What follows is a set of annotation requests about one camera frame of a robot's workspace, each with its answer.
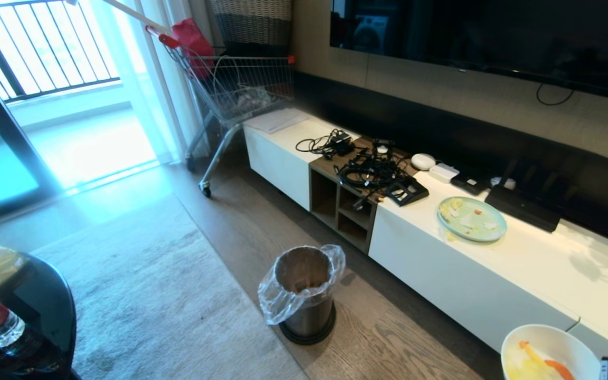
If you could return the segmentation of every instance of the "balcony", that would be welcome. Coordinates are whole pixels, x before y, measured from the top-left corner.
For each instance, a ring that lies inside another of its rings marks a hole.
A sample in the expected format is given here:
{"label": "balcony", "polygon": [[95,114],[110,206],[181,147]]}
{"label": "balcony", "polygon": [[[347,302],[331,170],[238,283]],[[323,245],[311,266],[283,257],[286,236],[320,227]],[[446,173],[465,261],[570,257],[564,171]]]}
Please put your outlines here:
{"label": "balcony", "polygon": [[157,164],[89,6],[0,0],[0,98],[67,190]]}

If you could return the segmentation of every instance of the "plate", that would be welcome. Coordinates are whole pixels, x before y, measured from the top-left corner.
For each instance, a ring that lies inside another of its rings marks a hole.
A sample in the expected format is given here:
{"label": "plate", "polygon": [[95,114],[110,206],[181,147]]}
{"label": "plate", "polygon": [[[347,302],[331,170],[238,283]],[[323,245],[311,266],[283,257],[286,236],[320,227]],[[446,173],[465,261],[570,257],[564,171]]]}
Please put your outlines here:
{"label": "plate", "polygon": [[447,198],[438,206],[437,214],[449,231],[468,240],[499,240],[508,229],[497,209],[473,198]]}

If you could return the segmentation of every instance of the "tv screen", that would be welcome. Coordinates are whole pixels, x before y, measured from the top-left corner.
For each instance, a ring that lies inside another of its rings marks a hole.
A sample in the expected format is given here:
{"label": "tv screen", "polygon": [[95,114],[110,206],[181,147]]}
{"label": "tv screen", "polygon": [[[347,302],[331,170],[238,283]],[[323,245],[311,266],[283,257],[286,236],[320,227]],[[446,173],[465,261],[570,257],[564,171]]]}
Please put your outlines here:
{"label": "tv screen", "polygon": [[608,0],[332,0],[330,46],[608,97]]}

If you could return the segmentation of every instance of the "red bag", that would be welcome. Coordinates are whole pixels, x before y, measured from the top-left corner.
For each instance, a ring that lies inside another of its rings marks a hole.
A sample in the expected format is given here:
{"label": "red bag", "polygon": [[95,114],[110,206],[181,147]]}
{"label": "red bag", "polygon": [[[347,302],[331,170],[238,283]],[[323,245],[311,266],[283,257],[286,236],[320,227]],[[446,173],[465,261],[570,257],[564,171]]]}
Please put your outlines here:
{"label": "red bag", "polygon": [[213,60],[198,60],[197,57],[212,57],[215,55],[213,47],[203,36],[193,18],[182,20],[173,25],[173,38],[185,48],[191,51],[184,51],[184,55],[189,57],[189,65],[193,74],[198,79],[203,80],[210,75],[210,70],[215,67]]}

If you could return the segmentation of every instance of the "sheer curtain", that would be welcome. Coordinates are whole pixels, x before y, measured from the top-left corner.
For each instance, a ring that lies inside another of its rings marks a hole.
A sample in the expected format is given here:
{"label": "sheer curtain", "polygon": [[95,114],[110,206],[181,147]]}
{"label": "sheer curtain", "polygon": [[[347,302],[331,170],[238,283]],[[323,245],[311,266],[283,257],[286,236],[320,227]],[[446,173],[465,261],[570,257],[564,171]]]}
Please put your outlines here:
{"label": "sheer curtain", "polygon": [[[119,1],[168,30],[193,16],[206,39],[218,45],[219,34],[213,33],[214,17],[204,0]],[[157,159],[162,164],[184,159],[188,144],[203,125],[198,101],[184,71],[138,20],[102,0],[83,0],[81,4],[94,12],[99,24],[96,27],[104,35]],[[194,153],[208,154],[207,145],[200,144]]]}

